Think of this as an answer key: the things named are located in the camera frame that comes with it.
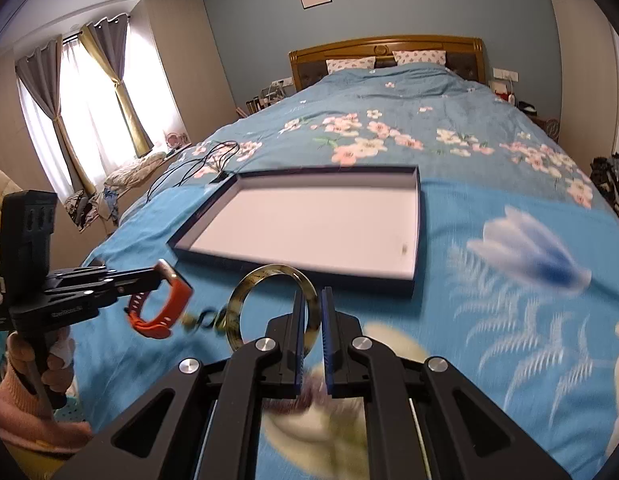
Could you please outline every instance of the box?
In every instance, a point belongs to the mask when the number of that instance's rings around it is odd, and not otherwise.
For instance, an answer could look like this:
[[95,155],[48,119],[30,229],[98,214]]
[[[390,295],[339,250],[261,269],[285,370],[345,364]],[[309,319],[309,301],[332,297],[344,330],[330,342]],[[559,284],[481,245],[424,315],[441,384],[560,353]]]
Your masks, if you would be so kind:
[[168,245],[202,265],[287,264],[315,286],[411,296],[420,214],[414,166],[250,171],[223,182]]

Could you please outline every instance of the orange watch strap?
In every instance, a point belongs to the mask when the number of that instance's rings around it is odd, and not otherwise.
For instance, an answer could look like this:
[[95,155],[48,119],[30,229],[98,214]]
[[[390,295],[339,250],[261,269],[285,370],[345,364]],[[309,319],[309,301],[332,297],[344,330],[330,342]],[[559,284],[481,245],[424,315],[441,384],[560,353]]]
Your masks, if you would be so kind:
[[150,294],[134,294],[128,304],[128,320],[139,334],[153,339],[165,339],[171,335],[170,328],[183,313],[193,291],[165,260],[159,260],[154,269],[170,284],[171,291],[166,304],[157,317],[145,321],[141,318],[141,310]]

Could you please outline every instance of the metal screw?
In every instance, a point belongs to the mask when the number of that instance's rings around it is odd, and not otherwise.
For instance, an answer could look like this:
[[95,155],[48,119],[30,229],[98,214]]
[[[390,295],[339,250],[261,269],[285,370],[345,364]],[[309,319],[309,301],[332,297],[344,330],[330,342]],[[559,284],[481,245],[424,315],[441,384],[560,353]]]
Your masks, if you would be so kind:
[[256,341],[256,348],[258,348],[261,352],[267,352],[276,346],[276,341],[269,337],[262,337],[258,341]]
[[187,359],[183,359],[178,364],[178,369],[181,370],[184,374],[193,374],[198,367],[200,366],[199,362],[196,359],[192,359],[191,357]]
[[352,346],[357,350],[369,350],[371,348],[371,339],[365,336],[355,337],[352,341]]
[[442,357],[432,357],[428,362],[427,366],[433,372],[444,372],[447,369],[447,361]]

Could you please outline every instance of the blue bed sheet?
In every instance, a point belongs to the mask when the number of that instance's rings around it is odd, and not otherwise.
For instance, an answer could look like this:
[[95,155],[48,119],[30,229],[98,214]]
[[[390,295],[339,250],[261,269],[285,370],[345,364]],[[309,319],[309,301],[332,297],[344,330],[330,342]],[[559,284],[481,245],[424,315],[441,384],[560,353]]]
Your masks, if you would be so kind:
[[[424,222],[413,297],[336,290],[337,308],[358,316],[372,336],[404,341],[408,356],[414,348],[446,356],[575,479],[593,477],[619,438],[619,224],[587,177],[525,116],[443,67],[415,64],[335,73],[221,128],[171,168],[222,140],[240,142],[229,171],[418,164]],[[165,258],[196,290],[189,312],[222,306],[241,276],[177,262],[166,246],[216,188],[218,158],[179,187],[191,164],[174,170],[90,258],[119,270]],[[391,219],[370,226],[370,236],[388,228]],[[249,221],[240,235],[254,235]],[[330,235],[344,247],[365,243]],[[147,317],[166,293],[162,286],[150,297]],[[244,337],[262,335],[270,317],[289,311],[293,294],[291,283],[260,285],[246,301]],[[95,430],[180,359],[230,355],[227,341],[210,332],[176,327],[163,341],[142,338],[126,322],[124,304],[74,327],[80,398]],[[306,368],[320,360],[318,346]],[[359,439],[281,439],[281,423],[264,420],[259,478],[365,477]],[[314,459],[326,450],[330,464]]]

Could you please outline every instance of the pillow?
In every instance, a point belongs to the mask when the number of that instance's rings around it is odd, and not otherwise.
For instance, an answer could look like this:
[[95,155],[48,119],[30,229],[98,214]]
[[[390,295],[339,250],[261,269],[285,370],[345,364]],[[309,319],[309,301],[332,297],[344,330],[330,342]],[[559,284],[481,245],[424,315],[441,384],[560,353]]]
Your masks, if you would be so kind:
[[396,50],[392,52],[398,65],[407,63],[438,63],[445,66],[444,50]]
[[376,57],[360,57],[358,59],[328,59],[327,73],[333,74],[346,68],[374,68]]

